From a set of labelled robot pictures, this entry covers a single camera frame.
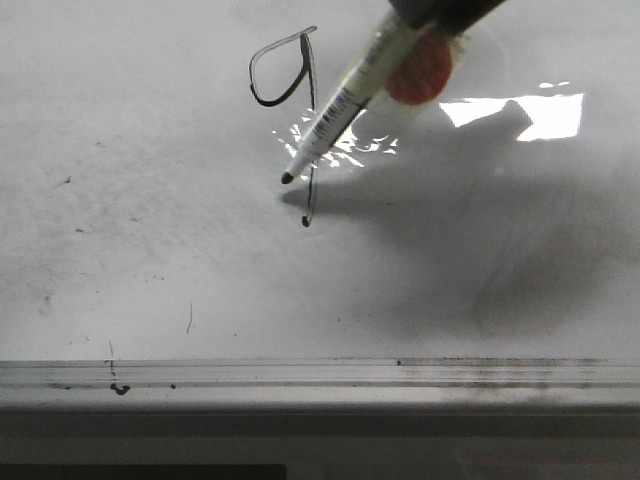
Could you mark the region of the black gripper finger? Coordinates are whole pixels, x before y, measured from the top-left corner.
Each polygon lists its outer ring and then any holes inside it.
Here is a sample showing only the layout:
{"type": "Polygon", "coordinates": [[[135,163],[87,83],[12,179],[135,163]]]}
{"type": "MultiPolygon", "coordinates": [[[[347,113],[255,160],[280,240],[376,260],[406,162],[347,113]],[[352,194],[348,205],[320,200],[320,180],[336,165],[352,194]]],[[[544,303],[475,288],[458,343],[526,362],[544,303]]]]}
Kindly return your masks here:
{"type": "Polygon", "coordinates": [[[419,30],[435,24],[446,33],[463,33],[505,0],[390,0],[402,21],[419,30]]]}

